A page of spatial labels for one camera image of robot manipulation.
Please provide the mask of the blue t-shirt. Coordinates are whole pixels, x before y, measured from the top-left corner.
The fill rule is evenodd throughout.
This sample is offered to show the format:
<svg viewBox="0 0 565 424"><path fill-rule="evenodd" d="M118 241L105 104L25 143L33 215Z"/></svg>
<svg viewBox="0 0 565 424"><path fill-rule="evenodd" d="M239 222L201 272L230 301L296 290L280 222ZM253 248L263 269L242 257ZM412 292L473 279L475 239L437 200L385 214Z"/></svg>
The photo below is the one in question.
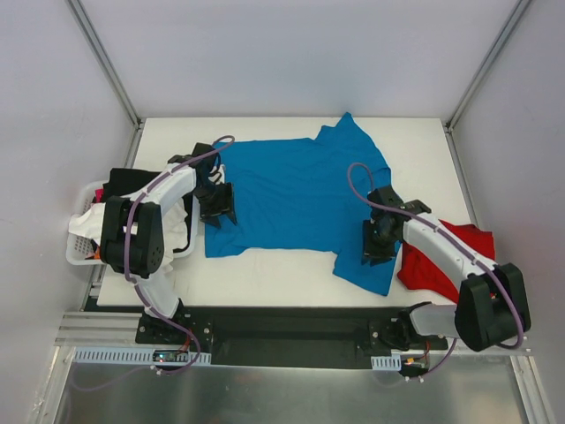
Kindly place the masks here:
<svg viewBox="0 0 565 424"><path fill-rule="evenodd" d="M389 185L391 169L351 114L323 125L313 139L240 141L221 158L237 222L222 218L220 227L207 226L206 257L248 248L331 252L335 276L388 295L395 263L362 264L370 209L357 196Z"/></svg>

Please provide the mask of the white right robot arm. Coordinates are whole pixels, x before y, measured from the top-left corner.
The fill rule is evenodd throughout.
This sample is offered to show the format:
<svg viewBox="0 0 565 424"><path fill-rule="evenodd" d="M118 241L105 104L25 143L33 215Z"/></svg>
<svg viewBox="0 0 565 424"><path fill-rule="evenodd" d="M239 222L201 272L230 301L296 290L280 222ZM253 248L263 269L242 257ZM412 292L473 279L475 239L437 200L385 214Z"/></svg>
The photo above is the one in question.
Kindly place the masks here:
<svg viewBox="0 0 565 424"><path fill-rule="evenodd" d="M398 244L417 248L457 290L455 304L423 302L400 313L397 340L418 348L430 336L457 338L474 352L492 346L516 349L531 327L521 270L500 265L458 238L420 200L403 201L391 186L364 199L371 216L362 225L361 262L393 260Z"/></svg>

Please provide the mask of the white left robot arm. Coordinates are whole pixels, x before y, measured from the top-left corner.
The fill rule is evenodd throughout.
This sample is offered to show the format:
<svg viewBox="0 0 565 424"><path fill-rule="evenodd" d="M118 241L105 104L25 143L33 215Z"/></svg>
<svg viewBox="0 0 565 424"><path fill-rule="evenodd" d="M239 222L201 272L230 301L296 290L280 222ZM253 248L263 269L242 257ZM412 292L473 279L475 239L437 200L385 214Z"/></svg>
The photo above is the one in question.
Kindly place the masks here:
<svg viewBox="0 0 565 424"><path fill-rule="evenodd" d="M180 298L161 270L165 255L163 218L185 196L192 196L195 223L219 228L220 217L237 222L234 188L222 181L221 152L235 138L222 136L213 144L198 143L189 155L171 157L157 176L139 190L111 196L105 202L100 253L102 262L124 275L142 301L146 314L160 318L156 333L170 344L187 331L175 313Z"/></svg>

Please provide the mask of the black robot base mount plate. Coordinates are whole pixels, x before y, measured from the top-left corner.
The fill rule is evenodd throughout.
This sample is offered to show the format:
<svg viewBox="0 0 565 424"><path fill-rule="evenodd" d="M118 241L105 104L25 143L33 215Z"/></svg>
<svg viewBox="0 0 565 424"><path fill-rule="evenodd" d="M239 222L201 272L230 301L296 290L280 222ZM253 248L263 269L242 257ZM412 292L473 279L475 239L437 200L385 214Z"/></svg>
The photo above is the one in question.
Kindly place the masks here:
<svg viewBox="0 0 565 424"><path fill-rule="evenodd" d="M437 336L411 336L400 329L398 307L183 307L176 327L143 314L139 345L180 346L185 332L196 337L189 351L202 350L215 365L368 369L408 341L412 350L445 351Z"/></svg>

